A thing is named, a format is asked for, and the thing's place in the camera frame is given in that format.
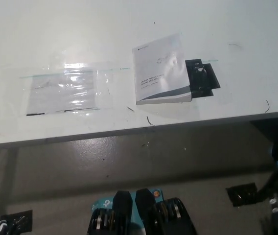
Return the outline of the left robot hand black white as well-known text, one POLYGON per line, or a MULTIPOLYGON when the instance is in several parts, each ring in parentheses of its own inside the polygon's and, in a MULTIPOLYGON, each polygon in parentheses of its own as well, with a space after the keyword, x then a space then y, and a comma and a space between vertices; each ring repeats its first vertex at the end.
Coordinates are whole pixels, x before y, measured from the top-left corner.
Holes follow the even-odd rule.
POLYGON ((1 220, 0 221, 0 235, 14 235, 16 224, 12 221, 1 220))

